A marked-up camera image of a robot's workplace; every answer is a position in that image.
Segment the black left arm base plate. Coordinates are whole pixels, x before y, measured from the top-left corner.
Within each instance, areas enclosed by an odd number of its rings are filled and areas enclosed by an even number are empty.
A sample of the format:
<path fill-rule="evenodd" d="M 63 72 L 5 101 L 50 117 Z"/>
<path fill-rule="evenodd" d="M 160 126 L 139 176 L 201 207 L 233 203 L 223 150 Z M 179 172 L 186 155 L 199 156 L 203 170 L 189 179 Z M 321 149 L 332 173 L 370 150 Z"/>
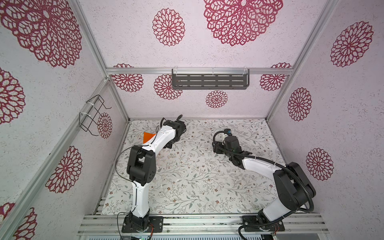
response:
<path fill-rule="evenodd" d="M 164 217 L 138 218 L 128 215 L 124 219 L 122 233 L 161 233 L 163 231 Z"/>

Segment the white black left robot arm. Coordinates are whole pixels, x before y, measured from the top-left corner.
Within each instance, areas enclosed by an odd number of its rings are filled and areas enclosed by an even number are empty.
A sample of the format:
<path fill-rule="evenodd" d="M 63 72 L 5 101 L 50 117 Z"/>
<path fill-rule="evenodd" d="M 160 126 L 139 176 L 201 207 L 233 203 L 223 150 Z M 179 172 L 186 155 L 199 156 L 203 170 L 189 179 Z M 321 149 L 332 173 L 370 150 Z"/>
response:
<path fill-rule="evenodd" d="M 149 183 L 156 175 L 156 157 L 164 148 L 171 149 L 186 132 L 180 116 L 174 121 L 161 120 L 160 129 L 144 143 L 131 148 L 127 173 L 133 186 L 133 205 L 130 213 L 142 220 L 149 215 Z"/>

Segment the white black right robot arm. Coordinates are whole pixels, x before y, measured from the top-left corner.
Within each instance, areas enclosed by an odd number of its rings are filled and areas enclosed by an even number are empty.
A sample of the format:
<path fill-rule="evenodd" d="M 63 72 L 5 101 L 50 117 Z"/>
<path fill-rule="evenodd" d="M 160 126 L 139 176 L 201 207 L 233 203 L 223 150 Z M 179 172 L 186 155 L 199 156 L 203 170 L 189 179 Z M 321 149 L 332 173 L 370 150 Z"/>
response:
<path fill-rule="evenodd" d="M 314 211 L 313 197 L 316 190 L 308 180 L 300 165 L 291 162 L 282 165 L 274 161 L 253 156 L 249 152 L 237 153 L 225 149 L 225 145 L 213 142 L 213 149 L 229 157 L 237 167 L 256 172 L 275 181 L 278 197 L 267 207 L 259 211 L 257 217 L 261 225 L 273 224 L 290 216 L 296 211 L 311 213 Z"/>

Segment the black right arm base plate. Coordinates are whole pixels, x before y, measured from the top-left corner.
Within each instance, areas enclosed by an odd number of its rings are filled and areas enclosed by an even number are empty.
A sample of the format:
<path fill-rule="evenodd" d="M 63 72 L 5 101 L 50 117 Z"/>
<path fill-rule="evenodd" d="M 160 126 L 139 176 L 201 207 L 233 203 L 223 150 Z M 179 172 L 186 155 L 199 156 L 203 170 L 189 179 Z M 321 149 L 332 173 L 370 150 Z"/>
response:
<path fill-rule="evenodd" d="M 285 226 L 282 220 L 279 221 L 269 221 L 264 217 L 259 215 L 247 215 L 242 216 L 242 222 L 245 226 L 245 232 L 283 232 L 285 231 Z"/>

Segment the orange square paper sheet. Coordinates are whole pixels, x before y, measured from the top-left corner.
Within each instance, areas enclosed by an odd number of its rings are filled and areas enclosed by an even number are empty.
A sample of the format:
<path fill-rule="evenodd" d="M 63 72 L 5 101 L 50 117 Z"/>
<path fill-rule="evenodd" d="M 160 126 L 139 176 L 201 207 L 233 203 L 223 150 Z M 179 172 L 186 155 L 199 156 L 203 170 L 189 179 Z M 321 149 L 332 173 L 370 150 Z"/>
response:
<path fill-rule="evenodd" d="M 151 133 L 144 132 L 143 144 L 151 144 L 154 141 L 156 135 L 157 134 L 151 134 Z"/>

